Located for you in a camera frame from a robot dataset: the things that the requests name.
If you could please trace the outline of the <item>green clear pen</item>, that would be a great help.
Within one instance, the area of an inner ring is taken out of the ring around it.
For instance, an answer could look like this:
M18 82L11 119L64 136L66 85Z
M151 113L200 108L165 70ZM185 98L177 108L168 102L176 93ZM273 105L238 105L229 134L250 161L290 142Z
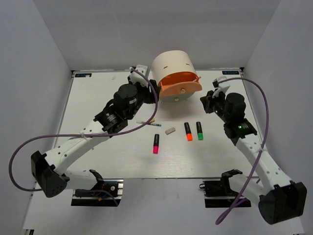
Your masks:
M151 125L151 126L156 126L156 127L161 127L161 124L154 123L154 122L144 122L144 121L136 121L136 124L141 124L141 125Z

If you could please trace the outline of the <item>green highlighter marker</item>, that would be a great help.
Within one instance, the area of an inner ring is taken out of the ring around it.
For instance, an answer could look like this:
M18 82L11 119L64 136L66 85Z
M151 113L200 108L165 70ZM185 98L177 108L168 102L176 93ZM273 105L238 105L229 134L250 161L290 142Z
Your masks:
M203 131L202 131L202 125L201 125L200 121L196 122L196 128L197 128L198 140L202 141L203 140Z

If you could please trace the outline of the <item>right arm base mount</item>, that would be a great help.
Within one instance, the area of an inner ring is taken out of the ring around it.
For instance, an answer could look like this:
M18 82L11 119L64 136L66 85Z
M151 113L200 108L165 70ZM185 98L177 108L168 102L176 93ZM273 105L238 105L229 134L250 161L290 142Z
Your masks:
M219 179L203 180L199 188L204 191L204 203L206 208L229 208L235 201L238 192L230 189L229 178L242 174L233 169L224 172Z

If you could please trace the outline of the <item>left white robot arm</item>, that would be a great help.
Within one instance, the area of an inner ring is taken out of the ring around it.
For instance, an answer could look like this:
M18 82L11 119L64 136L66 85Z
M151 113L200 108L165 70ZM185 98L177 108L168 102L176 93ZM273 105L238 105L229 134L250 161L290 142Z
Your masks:
M119 87L105 108L85 127L78 137L45 153L31 155L32 175L46 197L51 198L65 189L99 195L104 191L104 179L95 170L69 171L68 168L85 153L98 144L109 140L113 134L127 127L140 107L158 101L160 87L155 80L148 82L141 78L129 80Z

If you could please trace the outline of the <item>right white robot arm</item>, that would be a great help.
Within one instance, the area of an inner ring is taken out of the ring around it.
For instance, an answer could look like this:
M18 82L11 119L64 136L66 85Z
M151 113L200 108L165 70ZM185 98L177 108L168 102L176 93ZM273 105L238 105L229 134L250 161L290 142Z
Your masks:
M245 117L245 98L238 93L209 91L200 98L207 114L215 113L224 122L224 132L252 166L261 184L237 169L224 172L219 190L226 195L241 194L255 204L268 224L276 224L303 214L307 189L295 183L261 147L256 129Z

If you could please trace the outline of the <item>left blue table label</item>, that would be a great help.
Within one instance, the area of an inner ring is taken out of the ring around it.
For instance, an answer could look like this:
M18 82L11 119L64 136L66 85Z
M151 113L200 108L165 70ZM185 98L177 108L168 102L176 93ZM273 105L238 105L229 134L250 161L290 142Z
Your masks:
M80 77L80 78L91 77L91 76L92 76L92 73L76 73L75 74L75 77Z

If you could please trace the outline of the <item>right blue table label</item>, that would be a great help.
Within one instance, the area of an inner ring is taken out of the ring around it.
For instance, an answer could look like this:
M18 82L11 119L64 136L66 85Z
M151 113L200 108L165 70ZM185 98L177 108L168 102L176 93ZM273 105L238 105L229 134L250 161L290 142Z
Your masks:
M235 71L235 70L224 70L222 71L222 74L223 75L239 75L240 73L238 71Z

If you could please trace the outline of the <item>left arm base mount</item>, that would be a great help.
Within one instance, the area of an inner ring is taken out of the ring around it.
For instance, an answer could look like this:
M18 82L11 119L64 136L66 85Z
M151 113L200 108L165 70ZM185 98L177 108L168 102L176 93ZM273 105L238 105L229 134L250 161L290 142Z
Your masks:
M92 189L73 191L71 206L77 207L117 207L123 194L124 180L102 180Z

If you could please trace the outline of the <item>grey white eraser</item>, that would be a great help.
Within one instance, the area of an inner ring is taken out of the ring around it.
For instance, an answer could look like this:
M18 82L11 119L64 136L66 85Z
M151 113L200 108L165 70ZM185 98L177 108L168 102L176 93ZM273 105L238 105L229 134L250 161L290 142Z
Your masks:
M171 128L169 128L169 129L167 129L167 130L165 131L165 134L166 134L166 135L169 135L169 134L171 134L171 133L173 133L173 132L175 132L175 131L176 131L175 127L171 127Z

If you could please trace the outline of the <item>orange top drawer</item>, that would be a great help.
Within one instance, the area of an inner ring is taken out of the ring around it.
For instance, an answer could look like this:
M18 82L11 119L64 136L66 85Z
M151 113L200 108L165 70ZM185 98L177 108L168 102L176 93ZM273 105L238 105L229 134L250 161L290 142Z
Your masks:
M197 77L197 74L194 72L176 72L170 74L158 83L161 86L159 94L176 95L201 91L202 86L200 82L193 82Z

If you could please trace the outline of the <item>orange highlighter marker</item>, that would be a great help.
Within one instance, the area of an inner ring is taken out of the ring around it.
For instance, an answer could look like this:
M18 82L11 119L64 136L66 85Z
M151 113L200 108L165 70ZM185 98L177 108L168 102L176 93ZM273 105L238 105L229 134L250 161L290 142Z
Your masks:
M186 133L187 140L188 141L192 141L193 140L193 136L192 136L190 125L189 125L188 122L184 123L184 128L185 128L185 133Z

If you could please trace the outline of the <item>blue table label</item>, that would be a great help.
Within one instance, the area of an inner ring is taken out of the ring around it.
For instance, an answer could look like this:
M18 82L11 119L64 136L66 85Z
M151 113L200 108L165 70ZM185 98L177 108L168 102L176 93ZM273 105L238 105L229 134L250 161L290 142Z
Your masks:
M222 71L222 74L223 75L239 75L240 73L238 71L235 71L235 70L224 70Z
M80 78L91 77L91 76L92 76L92 73L76 73L75 74L75 77L80 77Z

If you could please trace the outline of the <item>cream cylindrical drawer organizer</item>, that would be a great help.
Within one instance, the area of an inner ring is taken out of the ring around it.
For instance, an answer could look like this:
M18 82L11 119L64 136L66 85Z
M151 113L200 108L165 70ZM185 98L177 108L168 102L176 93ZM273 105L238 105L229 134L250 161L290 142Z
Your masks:
M158 55L152 63L151 72L157 85L161 79L176 72L196 73L188 54L181 50L167 51Z

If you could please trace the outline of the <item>pink highlighter marker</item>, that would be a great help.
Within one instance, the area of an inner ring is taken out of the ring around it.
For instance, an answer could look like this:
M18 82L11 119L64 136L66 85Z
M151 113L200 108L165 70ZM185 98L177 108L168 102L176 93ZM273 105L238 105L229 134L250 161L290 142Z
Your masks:
M155 134L153 143L153 154L158 154L159 150L159 134Z

